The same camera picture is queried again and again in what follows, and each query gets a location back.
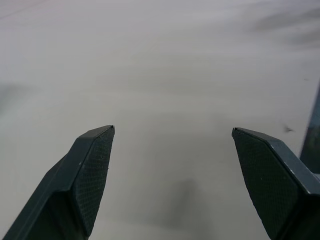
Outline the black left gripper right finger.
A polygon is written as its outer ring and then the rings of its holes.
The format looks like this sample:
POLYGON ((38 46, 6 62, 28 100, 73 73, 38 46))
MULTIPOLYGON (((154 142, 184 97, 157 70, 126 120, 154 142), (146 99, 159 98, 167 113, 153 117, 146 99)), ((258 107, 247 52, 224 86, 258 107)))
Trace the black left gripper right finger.
POLYGON ((235 127, 240 168, 270 240, 320 240, 320 173, 281 140, 235 127))

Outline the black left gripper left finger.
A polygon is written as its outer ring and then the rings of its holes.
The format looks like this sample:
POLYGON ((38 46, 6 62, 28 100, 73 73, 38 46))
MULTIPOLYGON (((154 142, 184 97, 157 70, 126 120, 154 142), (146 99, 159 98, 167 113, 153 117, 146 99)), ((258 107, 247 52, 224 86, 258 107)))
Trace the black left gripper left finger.
POLYGON ((104 194, 115 127, 80 135, 42 178, 2 240, 88 240, 104 194))

